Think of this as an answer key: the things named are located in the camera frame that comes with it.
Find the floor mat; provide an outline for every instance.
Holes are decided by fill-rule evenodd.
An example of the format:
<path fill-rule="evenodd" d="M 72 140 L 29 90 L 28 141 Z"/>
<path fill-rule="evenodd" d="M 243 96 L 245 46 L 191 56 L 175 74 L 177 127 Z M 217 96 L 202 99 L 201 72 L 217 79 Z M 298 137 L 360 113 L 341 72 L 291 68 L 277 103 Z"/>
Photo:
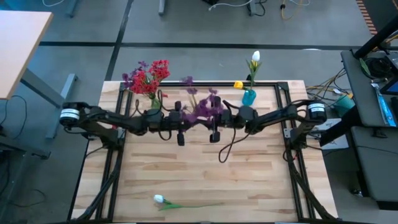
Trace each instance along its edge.
<path fill-rule="evenodd" d="M 373 35 L 398 16 L 398 0 L 356 0 L 356 2 Z"/>

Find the white cable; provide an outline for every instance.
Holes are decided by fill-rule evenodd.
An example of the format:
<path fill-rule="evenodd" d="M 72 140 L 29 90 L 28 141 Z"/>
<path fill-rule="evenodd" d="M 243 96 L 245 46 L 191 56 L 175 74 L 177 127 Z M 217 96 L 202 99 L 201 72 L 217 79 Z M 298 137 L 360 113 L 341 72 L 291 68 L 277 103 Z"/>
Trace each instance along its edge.
<path fill-rule="evenodd" d="M 246 3 L 244 3 L 244 4 L 242 4 L 242 5 L 237 5 L 237 6 L 235 6 L 235 5 L 231 5 L 231 4 L 227 4 L 227 3 L 218 3 L 218 4 L 215 4 L 215 5 L 212 5 L 212 6 L 210 6 L 210 8 L 209 8 L 209 11 L 211 11 L 213 8 L 215 8 L 216 6 L 232 6 L 232 7 L 241 7 L 241 6 L 245 6 L 245 5 L 247 5 L 247 4 L 249 4 L 250 2 L 252 2 L 253 0 L 249 0 L 248 2 L 246 2 Z"/>
<path fill-rule="evenodd" d="M 292 3 L 294 3 L 294 4 L 298 5 L 298 6 L 309 6 L 310 3 L 311 3 L 310 0 L 308 0 L 308 3 L 306 3 L 306 4 L 300 4 L 300 3 L 295 2 L 294 0 L 289 0 L 289 1 L 291 1 Z"/>
<path fill-rule="evenodd" d="M 63 2 L 64 2 L 64 0 L 61 0 L 61 1 L 59 1 L 59 2 L 57 2 L 57 3 L 54 3 L 54 4 L 51 4 L 51 5 L 48 5 L 48 4 L 46 4 L 46 3 L 44 2 L 44 0 L 42 0 L 42 2 L 43 2 L 43 5 L 44 5 L 44 6 L 47 6 L 47 7 L 53 7 L 53 6 L 56 6 L 57 4 L 61 4 L 61 3 L 63 3 Z"/>

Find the desk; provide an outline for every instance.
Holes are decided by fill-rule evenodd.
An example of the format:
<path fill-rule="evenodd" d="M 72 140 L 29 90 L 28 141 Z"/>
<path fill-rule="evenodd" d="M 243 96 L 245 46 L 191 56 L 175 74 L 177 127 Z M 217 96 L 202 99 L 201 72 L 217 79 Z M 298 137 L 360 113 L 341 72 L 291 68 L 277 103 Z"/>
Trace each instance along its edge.
<path fill-rule="evenodd" d="M 166 5 L 166 0 L 159 0 L 159 15 L 160 16 L 163 16 L 163 14 L 164 14 L 165 5 Z M 254 16 L 256 14 L 256 0 L 251 1 L 249 3 L 249 7 L 250 7 L 250 16 Z"/>
<path fill-rule="evenodd" d="M 61 93 L 33 74 L 27 65 L 50 24 L 51 12 L 0 11 L 0 100 L 9 100 L 19 82 L 56 107 L 47 138 L 54 138 L 60 108 L 68 98 L 75 74 L 69 74 Z"/>
<path fill-rule="evenodd" d="M 105 82 L 99 106 L 114 111 L 119 88 L 119 82 Z M 214 88 L 219 90 L 221 99 L 241 105 L 241 90 L 232 87 Z M 257 98 L 253 107 L 259 114 L 277 109 L 274 87 L 259 86 L 255 89 Z M 164 98 L 166 108 L 174 107 L 177 100 L 181 100 L 183 105 L 188 104 L 185 88 L 162 87 L 162 90 L 169 95 Z M 303 81 L 289 81 L 289 90 L 292 101 L 307 98 Z M 207 94 L 208 88 L 198 88 L 199 98 Z M 134 95 L 131 113 L 134 111 L 135 99 L 140 100 L 141 111 L 149 108 L 148 99 Z M 125 105 L 126 99 L 123 99 L 121 111 L 124 111 Z M 285 147 L 281 125 L 269 126 L 263 132 L 235 144 L 225 164 L 218 162 L 218 151 L 231 141 L 233 130 L 221 129 L 220 132 L 220 142 L 210 144 L 210 132 L 203 126 L 195 126 L 185 133 L 184 147 L 177 146 L 175 133 L 169 141 L 161 140 L 157 133 L 147 133 L 140 137 L 128 134 L 113 221 L 297 221 L 289 170 L 282 159 Z M 237 130 L 237 139 L 244 135 L 243 130 Z M 308 140 L 308 144 L 316 146 L 317 142 Z M 88 152 L 100 146 L 99 141 L 90 142 Z M 98 193 L 106 155 L 107 150 L 104 149 L 91 154 L 85 160 L 72 208 L 72 218 L 80 216 Z M 303 158 L 312 191 L 329 213 L 337 217 L 322 152 L 304 149 Z M 162 194 L 168 200 L 184 205 L 223 204 L 159 212 L 152 199 L 154 194 Z M 304 214 L 307 216 L 303 192 L 300 196 Z"/>
<path fill-rule="evenodd" d="M 398 155 L 375 150 L 398 153 L 398 129 L 382 128 L 382 131 L 387 138 L 372 137 L 372 128 L 351 128 L 361 168 L 358 179 L 363 195 L 371 196 L 380 209 L 398 210 L 398 173 L 395 172 L 398 169 Z"/>
<path fill-rule="evenodd" d="M 384 53 L 372 53 L 372 57 L 383 57 Z M 353 126 L 367 126 L 367 127 L 390 127 L 385 124 L 380 112 L 379 103 L 376 97 L 376 92 L 371 86 L 370 79 L 363 74 L 359 60 L 355 59 L 352 52 L 343 51 L 341 53 L 344 68 L 347 71 L 349 85 L 355 97 L 356 106 L 351 108 L 342 118 L 341 122 L 331 127 L 321 138 L 321 146 L 330 141 L 344 135 Z M 386 103 L 392 109 L 391 98 L 392 95 L 383 95 Z M 393 114 L 395 122 L 398 123 L 397 118 Z"/>

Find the wooden desk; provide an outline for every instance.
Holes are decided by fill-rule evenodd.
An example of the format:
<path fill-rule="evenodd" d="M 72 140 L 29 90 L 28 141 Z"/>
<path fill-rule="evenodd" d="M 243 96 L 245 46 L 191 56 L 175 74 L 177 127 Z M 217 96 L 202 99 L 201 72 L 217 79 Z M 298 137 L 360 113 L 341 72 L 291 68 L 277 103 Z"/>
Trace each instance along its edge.
<path fill-rule="evenodd" d="M 56 108 L 61 108 L 68 97 L 77 79 L 75 74 L 69 74 L 63 90 L 58 93 L 27 69 L 52 17 L 51 12 L 0 11 L 0 100 L 9 100 L 19 82 Z M 57 111 L 48 138 L 55 137 L 59 114 Z"/>
<path fill-rule="evenodd" d="M 291 98 L 306 99 L 303 81 L 289 81 Z M 181 100 L 188 104 L 183 88 L 163 87 L 169 95 L 166 108 Z M 243 92 L 229 88 L 216 88 L 221 99 L 241 105 Z M 113 110 L 118 97 L 119 82 L 105 82 L 99 106 Z M 256 87 L 254 107 L 259 114 L 277 109 L 275 90 Z M 199 88 L 198 97 L 206 96 L 207 88 Z M 150 102 L 141 95 L 141 111 Z M 124 147 L 114 222 L 292 222 L 297 221 L 292 186 L 287 163 L 282 159 L 285 150 L 280 124 L 275 124 L 245 141 L 233 146 L 225 164 L 218 162 L 218 151 L 230 143 L 232 129 L 222 129 L 221 141 L 210 144 L 210 132 L 203 126 L 195 126 L 185 134 L 185 146 L 177 146 L 176 134 L 163 141 L 158 134 L 145 136 L 128 134 Z M 237 131 L 237 139 L 245 135 Z M 93 141 L 88 152 L 101 146 Z M 321 204 L 337 217 L 322 152 L 303 150 L 308 180 Z M 80 216 L 98 193 L 104 169 L 106 150 L 90 155 L 83 167 L 72 218 Z M 153 201 L 155 194 L 184 205 L 223 203 L 203 208 L 179 208 L 158 211 Z M 300 193 L 303 210 L 307 214 L 303 192 Z M 106 198 L 105 211 L 109 197 Z"/>

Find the black metal frame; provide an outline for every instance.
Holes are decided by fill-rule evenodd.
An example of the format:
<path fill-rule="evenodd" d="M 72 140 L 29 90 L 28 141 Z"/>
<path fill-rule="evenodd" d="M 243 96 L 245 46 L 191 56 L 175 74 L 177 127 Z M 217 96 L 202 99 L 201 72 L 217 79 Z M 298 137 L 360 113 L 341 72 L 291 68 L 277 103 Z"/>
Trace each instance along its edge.
<path fill-rule="evenodd" d="M 160 84 L 160 86 L 161 87 L 183 87 L 184 84 L 180 83 L 180 82 L 163 82 Z M 209 86 L 231 87 L 231 86 L 233 86 L 233 82 L 195 82 L 193 84 L 193 86 L 196 86 L 196 87 L 209 87 Z M 282 104 L 281 91 L 283 91 L 285 93 L 286 103 L 289 104 L 292 102 L 291 98 L 290 98 L 289 85 L 287 82 L 257 82 L 254 84 L 254 86 L 273 87 L 275 90 L 275 97 L 277 100 L 278 109 L 281 109 L 284 107 Z M 119 88 L 118 101 L 116 103 L 116 113 L 120 113 L 123 96 L 124 96 L 124 85 L 121 83 L 120 88 Z M 131 102 L 132 102 L 132 93 L 129 92 L 128 96 L 127 96 L 126 110 L 124 113 L 125 116 L 129 116 Z M 291 124 L 292 128 L 297 127 L 295 121 L 293 121 L 293 120 L 290 121 L 290 124 Z M 287 123 L 285 121 L 281 122 L 281 128 L 282 128 L 282 131 L 285 128 L 287 128 Z M 122 136 L 121 140 L 122 140 L 121 145 L 124 146 L 125 135 Z M 285 135 L 284 135 L 284 142 L 285 142 L 285 150 L 286 150 L 286 154 L 287 154 L 287 159 L 292 161 L 292 159 L 293 159 L 292 150 L 293 149 L 290 148 L 289 138 L 285 137 Z M 118 150 L 119 150 L 118 157 L 116 159 L 114 170 L 112 172 L 113 175 L 111 174 L 110 176 L 109 176 L 109 172 L 110 172 L 110 167 L 111 167 L 111 161 L 112 161 L 112 156 L 113 156 L 113 152 L 115 151 L 115 149 L 108 150 L 106 162 L 105 162 L 105 166 L 104 166 L 104 174 L 103 174 L 103 180 L 102 180 L 102 184 L 101 184 L 101 190 L 100 190 L 99 194 L 96 196 L 96 199 L 100 199 L 100 200 L 96 204 L 93 204 L 93 203 L 91 204 L 93 206 L 91 208 L 95 208 L 95 210 L 97 211 L 95 218 L 90 219 L 91 215 L 92 215 L 92 213 L 91 213 L 91 215 L 88 214 L 87 216 L 85 216 L 81 219 L 71 220 L 71 215 L 72 215 L 72 211 L 73 211 L 73 207 L 74 207 L 74 203 L 75 203 L 75 199 L 76 199 L 76 195 L 77 195 L 78 185 L 80 183 L 80 178 L 79 178 L 78 183 L 76 185 L 76 189 L 75 189 L 75 196 L 73 198 L 73 203 L 71 204 L 71 207 L 70 207 L 68 220 L 66 222 L 61 222 L 61 223 L 111 223 L 111 222 L 113 222 L 114 207 L 115 207 L 116 196 L 117 196 L 117 191 L 118 191 L 118 180 L 119 180 L 119 174 L 120 174 L 120 168 L 121 168 L 121 161 L 123 158 L 123 147 Z M 309 188 L 307 171 L 305 169 L 303 154 L 302 154 L 301 150 L 297 151 L 297 160 L 298 160 L 298 165 L 300 168 L 300 175 L 303 179 L 304 184 L 307 185 Z M 294 166 L 294 163 L 288 162 L 288 165 Z M 81 177 L 81 173 L 83 171 L 83 166 L 84 166 L 84 162 L 82 163 L 82 166 L 81 166 L 80 177 Z M 317 220 L 316 219 L 314 206 L 310 203 L 310 201 L 307 197 L 306 197 L 306 203 L 307 203 L 307 207 L 308 207 L 309 218 L 304 217 L 302 206 L 301 206 L 299 188 L 297 187 L 298 182 L 294 178 L 294 175 L 298 175 L 298 174 L 292 173 L 291 169 L 289 169 L 289 172 L 290 172 L 290 179 L 292 182 L 292 191 L 293 191 L 293 197 L 294 197 L 294 202 L 295 202 L 297 220 L 299 222 L 306 222 L 306 223 L 322 223 L 324 221 L 330 222 L 330 220 Z M 111 200 L 109 201 L 109 210 L 108 210 L 107 217 L 103 218 L 104 196 L 111 184 L 113 184 L 113 188 L 112 188 L 112 192 L 111 192 Z"/>

